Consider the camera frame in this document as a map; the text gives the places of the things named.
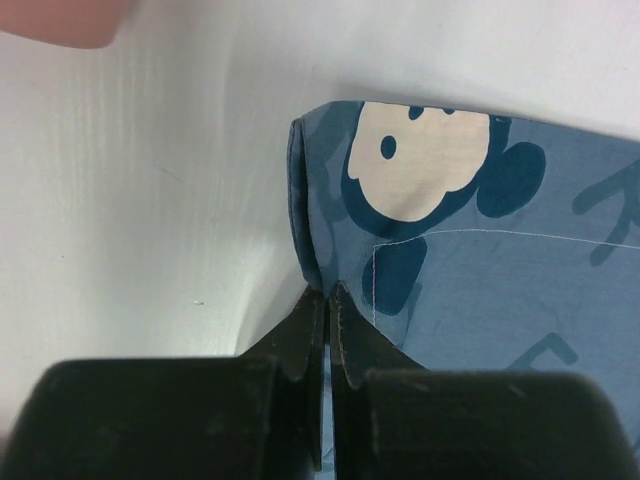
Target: pink object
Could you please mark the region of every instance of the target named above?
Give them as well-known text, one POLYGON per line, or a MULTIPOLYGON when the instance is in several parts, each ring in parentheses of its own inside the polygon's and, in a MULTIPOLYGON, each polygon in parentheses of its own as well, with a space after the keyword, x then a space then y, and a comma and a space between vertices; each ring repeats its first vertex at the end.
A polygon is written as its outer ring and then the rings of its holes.
POLYGON ((131 0, 0 0, 0 30, 68 47, 111 43, 131 0))

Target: white wall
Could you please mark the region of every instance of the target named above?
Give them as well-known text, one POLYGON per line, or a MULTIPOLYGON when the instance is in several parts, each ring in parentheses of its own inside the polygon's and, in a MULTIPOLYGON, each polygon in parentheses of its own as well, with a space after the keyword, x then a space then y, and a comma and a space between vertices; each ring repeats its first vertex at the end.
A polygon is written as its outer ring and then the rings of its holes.
POLYGON ((608 3, 143 0, 102 51, 0 34, 0 433, 57 360, 232 354, 284 315, 288 124, 325 101, 640 139, 640 5, 608 3))

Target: white stitching line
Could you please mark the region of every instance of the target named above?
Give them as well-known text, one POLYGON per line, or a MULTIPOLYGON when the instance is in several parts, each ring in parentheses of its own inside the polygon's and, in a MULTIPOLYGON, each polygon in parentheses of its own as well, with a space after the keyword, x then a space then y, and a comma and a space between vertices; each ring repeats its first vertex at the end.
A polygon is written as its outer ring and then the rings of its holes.
POLYGON ((379 243, 373 246, 373 251, 371 253, 372 263, 373 263, 373 278, 372 278, 372 307, 373 313, 371 315, 373 320, 373 325, 376 325, 376 251, 380 247, 386 247, 388 245, 400 245, 403 243, 411 242, 417 238, 429 237, 431 235, 438 235, 442 233, 507 233, 510 235, 522 235, 525 237, 537 237, 537 238, 551 238, 554 240, 567 240, 571 242, 581 242, 581 243, 589 243, 592 245, 608 245, 610 247, 619 247, 619 248, 628 248, 629 250, 640 250, 640 247, 636 247, 634 245, 623 245, 621 243, 611 243, 611 242, 598 242, 596 240, 587 240, 585 238, 573 238, 573 237, 563 237, 560 235, 547 235, 544 233, 531 233, 531 232, 513 232, 511 230, 489 230, 484 228, 460 228, 455 230, 437 230, 435 232, 427 232, 422 235, 417 235, 413 238, 409 238, 407 240, 401 240, 399 242, 389 242, 389 243, 379 243))

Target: cartoon face print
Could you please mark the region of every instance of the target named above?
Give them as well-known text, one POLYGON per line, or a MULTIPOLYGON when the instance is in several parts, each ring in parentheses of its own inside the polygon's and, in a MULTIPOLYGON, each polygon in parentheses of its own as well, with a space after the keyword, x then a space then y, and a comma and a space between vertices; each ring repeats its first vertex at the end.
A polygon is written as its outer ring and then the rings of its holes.
POLYGON ((488 115, 367 103, 347 173, 378 213, 416 222, 473 180, 488 148, 488 115))
POLYGON ((353 222, 391 241, 374 249, 362 274, 375 311, 395 316, 414 298, 428 252, 423 234, 474 197, 487 218, 533 199, 545 154, 529 142, 507 148, 510 126, 508 118, 479 113, 363 105, 341 189, 353 222))

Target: blue printed fabric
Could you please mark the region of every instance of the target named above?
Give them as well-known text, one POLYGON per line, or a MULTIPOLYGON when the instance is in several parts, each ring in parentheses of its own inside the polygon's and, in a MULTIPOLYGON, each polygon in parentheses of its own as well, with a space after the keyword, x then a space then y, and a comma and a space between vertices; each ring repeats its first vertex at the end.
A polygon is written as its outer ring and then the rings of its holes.
POLYGON ((336 102, 293 122, 288 154, 310 284, 343 281, 427 368, 591 378, 640 453, 640 144, 336 102))

